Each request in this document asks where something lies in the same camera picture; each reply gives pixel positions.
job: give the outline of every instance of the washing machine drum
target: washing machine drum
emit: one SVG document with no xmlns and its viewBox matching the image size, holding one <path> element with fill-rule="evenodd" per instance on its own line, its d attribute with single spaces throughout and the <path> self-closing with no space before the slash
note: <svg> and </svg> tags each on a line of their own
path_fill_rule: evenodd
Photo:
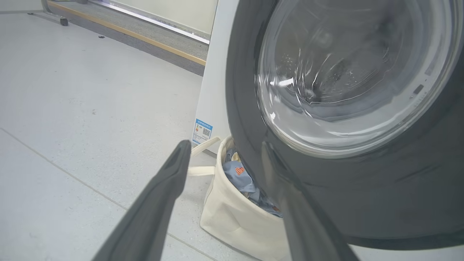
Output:
<svg viewBox="0 0 464 261">
<path fill-rule="evenodd" d="M 241 1 L 230 128 L 264 191 L 263 142 L 348 243 L 464 242 L 461 0 Z"/>
</svg>

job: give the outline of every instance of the round glass door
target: round glass door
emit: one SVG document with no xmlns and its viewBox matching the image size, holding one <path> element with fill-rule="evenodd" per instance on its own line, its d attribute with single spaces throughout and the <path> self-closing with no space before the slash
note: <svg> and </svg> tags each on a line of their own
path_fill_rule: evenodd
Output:
<svg viewBox="0 0 464 261">
<path fill-rule="evenodd" d="M 307 155 L 349 157 L 396 137 L 434 102 L 461 50 L 462 1 L 279 1 L 264 34 L 264 119 Z"/>
</svg>

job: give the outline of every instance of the blue and white sticker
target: blue and white sticker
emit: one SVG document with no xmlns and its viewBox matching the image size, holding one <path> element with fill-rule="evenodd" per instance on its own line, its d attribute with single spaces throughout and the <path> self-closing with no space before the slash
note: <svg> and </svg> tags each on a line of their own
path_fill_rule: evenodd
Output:
<svg viewBox="0 0 464 261">
<path fill-rule="evenodd" d="M 204 141 L 209 140 L 211 138 L 211 132 L 213 131 L 213 127 L 209 124 L 206 124 L 199 119 L 195 121 L 195 129 L 193 131 L 193 142 L 196 144 L 201 144 Z"/>
</svg>

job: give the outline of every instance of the qr code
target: qr code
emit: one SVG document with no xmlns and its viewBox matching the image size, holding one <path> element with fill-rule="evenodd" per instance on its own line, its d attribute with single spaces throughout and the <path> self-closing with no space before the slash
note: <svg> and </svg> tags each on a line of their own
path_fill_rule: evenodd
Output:
<svg viewBox="0 0 464 261">
<path fill-rule="evenodd" d="M 210 130 L 203 128 L 203 134 L 209 136 Z"/>
</svg>

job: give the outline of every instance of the floor seam line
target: floor seam line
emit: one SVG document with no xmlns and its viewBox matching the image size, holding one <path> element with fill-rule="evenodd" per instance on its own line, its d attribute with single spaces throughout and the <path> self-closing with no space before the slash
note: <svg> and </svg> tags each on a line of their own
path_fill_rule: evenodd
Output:
<svg viewBox="0 0 464 261">
<path fill-rule="evenodd" d="M 15 139 L 17 142 L 21 143 L 23 146 L 25 146 L 26 148 L 28 148 L 30 151 L 34 152 L 36 155 L 38 155 L 39 157 L 41 157 L 42 159 L 46 160 L 48 163 L 50 163 L 51 165 L 53 165 L 55 168 L 61 170 L 62 172 L 64 172 L 65 174 L 67 174 L 68 176 L 72 177 L 73 179 L 75 179 L 76 181 L 78 181 L 79 183 L 81 183 L 82 185 L 86 186 L 87 188 L 91 189 L 92 191 L 94 191 L 95 193 L 99 194 L 100 196 L 106 198 L 107 200 L 111 201 L 112 203 L 114 203 L 115 205 L 117 205 L 118 207 L 122 208 L 123 210 L 126 210 L 127 211 L 127 208 L 124 207 L 123 205 L 121 205 L 120 203 L 114 201 L 113 199 L 109 198 L 108 196 L 106 196 L 105 194 L 103 194 L 102 192 L 96 190 L 95 188 L 93 188 L 92 186 L 90 186 L 89 184 L 85 183 L 84 181 L 82 181 L 81 179 L 79 179 L 78 177 L 74 176 L 73 174 L 69 173 L 68 171 L 66 171 L 65 169 L 61 168 L 60 166 L 58 166 L 56 163 L 54 163 L 53 161 L 49 160 L 48 158 L 46 158 L 44 155 L 42 155 L 40 152 L 36 151 L 35 149 L 33 149 L 32 147 L 30 147 L 29 145 L 27 145 L 26 143 L 24 143 L 23 141 L 21 141 L 20 139 L 18 139 L 15 135 L 11 134 L 10 132 L 8 132 L 7 130 L 5 130 L 4 128 L 0 128 L 0 130 L 2 130 L 3 132 L 5 132 L 7 135 L 9 135 L 10 137 L 12 137 L 13 139 Z"/>
<path fill-rule="evenodd" d="M 186 246 L 190 247 L 191 249 L 193 249 L 193 250 L 197 251 L 198 253 L 200 253 L 200 254 L 202 254 L 202 255 L 206 256 L 207 258 L 209 258 L 209 259 L 211 259 L 211 260 L 213 260 L 213 261 L 218 261 L 218 260 L 217 260 L 217 259 L 215 259 L 214 257 L 212 257 L 212 256 L 210 256 L 210 255 L 206 254 L 205 252 L 203 252 L 203 251 L 201 251 L 201 250 L 197 249 L 196 247 L 194 247 L 194 246 L 190 245 L 189 243 L 187 243 L 187 242 L 183 241 L 182 239 L 178 238 L 177 236 L 175 236 L 175 235 L 172 235 L 172 234 L 171 234 L 171 233 L 169 233 L 169 232 L 167 232 L 167 233 L 166 233 L 166 235 L 168 235 L 168 236 L 170 236 L 170 237 L 174 238 L 175 240 L 177 240 L 177 241 L 179 241 L 179 242 L 183 243 L 184 245 L 186 245 Z"/>
</svg>

